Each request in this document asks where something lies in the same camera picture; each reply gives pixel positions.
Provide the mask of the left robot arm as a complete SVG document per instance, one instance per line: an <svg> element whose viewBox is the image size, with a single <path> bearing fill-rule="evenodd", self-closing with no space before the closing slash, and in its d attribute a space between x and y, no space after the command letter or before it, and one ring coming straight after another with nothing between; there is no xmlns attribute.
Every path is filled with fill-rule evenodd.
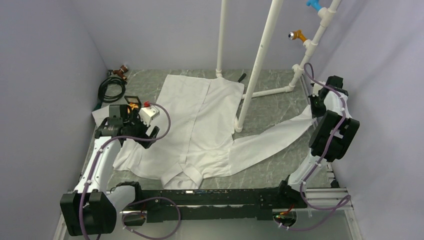
<svg viewBox="0 0 424 240"><path fill-rule="evenodd" d="M120 211L128 207L139 209L144 203L138 182L119 183L108 193L108 182L113 164L126 140L148 149L159 139L159 127L148 130L160 115L154 103L112 104L105 108L108 116L98 122L94 132L94 148L78 184L71 193L65 193L60 208L71 236L100 236L114 231Z"/></svg>

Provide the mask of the orange yellow flower brooch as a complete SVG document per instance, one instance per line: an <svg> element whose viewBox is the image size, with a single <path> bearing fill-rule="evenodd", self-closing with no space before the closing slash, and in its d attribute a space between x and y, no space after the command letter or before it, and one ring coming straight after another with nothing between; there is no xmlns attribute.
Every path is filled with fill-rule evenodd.
<svg viewBox="0 0 424 240"><path fill-rule="evenodd" d="M132 111L139 111L141 109L141 105L140 104L130 103L129 106L130 106L130 108L131 108Z"/></svg>

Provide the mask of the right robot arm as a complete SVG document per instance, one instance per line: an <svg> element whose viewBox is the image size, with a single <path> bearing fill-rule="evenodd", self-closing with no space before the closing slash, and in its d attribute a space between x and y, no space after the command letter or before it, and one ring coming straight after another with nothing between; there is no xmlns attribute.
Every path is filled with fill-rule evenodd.
<svg viewBox="0 0 424 240"><path fill-rule="evenodd" d="M343 78L333 75L326 82L313 87L309 96L313 118L320 121L309 140L309 154L298 169L282 181L275 194L276 203L289 207L300 201L307 182L334 160L340 160L356 135L360 122L354 119L347 107L348 92L343 89Z"/></svg>

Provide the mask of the white button shirt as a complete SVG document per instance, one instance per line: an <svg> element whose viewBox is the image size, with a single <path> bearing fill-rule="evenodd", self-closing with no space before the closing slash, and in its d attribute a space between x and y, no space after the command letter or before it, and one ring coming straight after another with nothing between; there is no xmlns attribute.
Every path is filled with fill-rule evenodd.
<svg viewBox="0 0 424 240"><path fill-rule="evenodd" d="M124 141L113 158L115 171L160 180L169 190L198 189L204 179L227 177L287 148L311 126L311 108L264 132L233 139L244 85L226 80L167 75L153 125L161 139L145 149Z"/></svg>

